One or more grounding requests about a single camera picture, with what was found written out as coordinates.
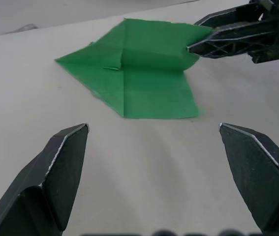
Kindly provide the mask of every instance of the green cloth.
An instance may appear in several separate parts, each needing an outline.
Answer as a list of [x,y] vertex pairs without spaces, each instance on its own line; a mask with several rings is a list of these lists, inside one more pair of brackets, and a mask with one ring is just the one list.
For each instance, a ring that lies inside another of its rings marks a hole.
[[186,46],[210,28],[124,19],[89,46],[56,59],[66,71],[125,118],[195,117],[183,71],[198,60]]

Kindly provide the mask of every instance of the white tabletop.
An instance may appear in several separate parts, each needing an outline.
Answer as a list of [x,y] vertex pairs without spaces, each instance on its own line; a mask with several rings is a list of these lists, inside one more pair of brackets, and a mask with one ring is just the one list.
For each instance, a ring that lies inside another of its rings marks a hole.
[[[245,0],[201,0],[129,18],[194,23]],[[123,16],[0,36],[0,198],[61,129],[90,125],[65,236],[158,229],[256,232],[218,131],[227,122],[279,146],[279,61],[200,59],[186,76],[202,111],[181,120],[124,119],[53,60],[97,40]]]

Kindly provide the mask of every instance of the folded green paper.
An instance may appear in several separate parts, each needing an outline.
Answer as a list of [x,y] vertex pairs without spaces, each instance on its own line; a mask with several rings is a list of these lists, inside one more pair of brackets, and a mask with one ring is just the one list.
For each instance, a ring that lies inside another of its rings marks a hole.
[[198,56],[186,46],[210,32],[183,23],[124,19],[97,42],[56,62],[122,117],[195,117],[184,70]]

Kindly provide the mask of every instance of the robotic arm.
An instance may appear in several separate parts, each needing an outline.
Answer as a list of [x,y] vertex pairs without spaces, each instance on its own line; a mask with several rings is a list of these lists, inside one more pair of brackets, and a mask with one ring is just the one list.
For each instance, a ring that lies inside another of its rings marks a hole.
[[248,53],[254,63],[279,59],[279,0],[251,0],[195,24],[214,30],[188,45],[190,53],[213,59]]

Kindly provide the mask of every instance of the black plastic claw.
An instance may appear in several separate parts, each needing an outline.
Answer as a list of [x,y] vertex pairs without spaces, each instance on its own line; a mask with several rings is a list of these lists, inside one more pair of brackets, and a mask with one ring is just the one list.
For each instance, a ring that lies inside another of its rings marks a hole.
[[221,124],[233,179],[259,228],[279,232],[279,147],[266,135]]
[[26,165],[0,200],[0,236],[59,236],[76,197],[89,128],[54,135]]

